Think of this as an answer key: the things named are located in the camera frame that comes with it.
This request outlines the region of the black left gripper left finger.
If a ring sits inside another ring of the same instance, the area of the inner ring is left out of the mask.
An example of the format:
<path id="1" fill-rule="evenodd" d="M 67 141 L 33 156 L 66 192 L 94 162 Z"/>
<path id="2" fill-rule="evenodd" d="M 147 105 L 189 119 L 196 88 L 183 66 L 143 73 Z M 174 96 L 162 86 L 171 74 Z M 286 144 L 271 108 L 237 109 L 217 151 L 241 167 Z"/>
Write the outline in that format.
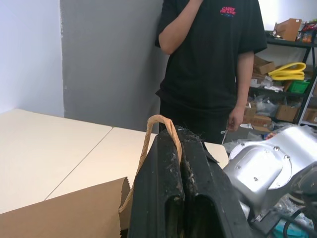
<path id="1" fill-rule="evenodd" d="M 165 130 L 154 138 L 134 179 L 128 237 L 182 237 L 184 199 L 178 153 Z"/>

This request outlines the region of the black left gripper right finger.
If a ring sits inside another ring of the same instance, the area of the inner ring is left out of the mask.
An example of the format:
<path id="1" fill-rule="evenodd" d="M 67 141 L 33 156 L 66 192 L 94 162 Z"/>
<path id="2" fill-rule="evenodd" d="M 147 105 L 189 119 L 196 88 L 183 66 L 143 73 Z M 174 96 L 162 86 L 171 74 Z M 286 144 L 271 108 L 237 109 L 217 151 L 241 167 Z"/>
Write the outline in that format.
<path id="1" fill-rule="evenodd" d="M 251 229 L 228 176 L 201 138 L 180 126 L 186 238 L 249 238 Z"/>

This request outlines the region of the person's left hand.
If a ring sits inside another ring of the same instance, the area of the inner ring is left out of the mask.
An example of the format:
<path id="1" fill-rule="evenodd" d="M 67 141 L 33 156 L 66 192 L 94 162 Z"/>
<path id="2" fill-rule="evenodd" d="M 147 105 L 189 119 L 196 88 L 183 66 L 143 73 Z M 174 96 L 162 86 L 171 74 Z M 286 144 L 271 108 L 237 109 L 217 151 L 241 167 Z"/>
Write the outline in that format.
<path id="1" fill-rule="evenodd" d="M 227 121 L 228 131 L 237 131 L 243 122 L 245 107 L 236 106 L 229 114 Z"/>

